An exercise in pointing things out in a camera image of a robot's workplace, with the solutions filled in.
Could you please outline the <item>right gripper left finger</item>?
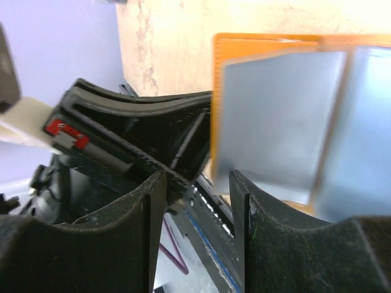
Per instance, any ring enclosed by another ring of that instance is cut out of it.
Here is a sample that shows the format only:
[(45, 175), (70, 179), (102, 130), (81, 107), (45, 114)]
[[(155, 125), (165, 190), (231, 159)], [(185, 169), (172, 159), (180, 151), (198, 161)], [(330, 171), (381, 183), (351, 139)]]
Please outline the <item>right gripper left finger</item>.
[(1, 217), (2, 292), (151, 292), (166, 205), (157, 171), (72, 224)]

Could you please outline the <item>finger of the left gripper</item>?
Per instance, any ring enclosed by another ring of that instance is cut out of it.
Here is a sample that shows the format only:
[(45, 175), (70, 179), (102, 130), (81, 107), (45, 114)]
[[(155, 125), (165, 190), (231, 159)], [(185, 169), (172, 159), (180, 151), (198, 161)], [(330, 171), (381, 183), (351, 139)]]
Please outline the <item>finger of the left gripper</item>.
[(126, 176), (165, 170), (192, 184), (210, 155), (211, 92), (130, 96), (77, 79), (54, 110), (74, 150)]

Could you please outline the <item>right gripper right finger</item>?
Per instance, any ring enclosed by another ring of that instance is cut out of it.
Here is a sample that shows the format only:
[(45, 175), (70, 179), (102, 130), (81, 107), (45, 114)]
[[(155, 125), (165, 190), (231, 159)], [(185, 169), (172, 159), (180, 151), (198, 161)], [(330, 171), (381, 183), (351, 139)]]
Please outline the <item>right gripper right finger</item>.
[(329, 223), (229, 174), (244, 292), (389, 292), (390, 217)]

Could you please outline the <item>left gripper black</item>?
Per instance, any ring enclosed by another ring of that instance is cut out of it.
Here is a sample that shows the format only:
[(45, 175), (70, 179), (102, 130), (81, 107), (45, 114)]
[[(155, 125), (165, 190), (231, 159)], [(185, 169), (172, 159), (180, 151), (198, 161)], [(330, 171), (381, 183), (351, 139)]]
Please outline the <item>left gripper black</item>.
[(38, 190), (30, 208), (33, 216), (48, 223), (71, 223), (133, 191), (157, 171), (167, 176), (167, 209), (171, 187), (165, 170), (126, 176), (74, 150), (74, 137), (55, 130), (54, 110), (41, 114), (37, 125), (38, 136), (56, 153), (50, 165), (39, 167), (32, 179), (31, 186)]

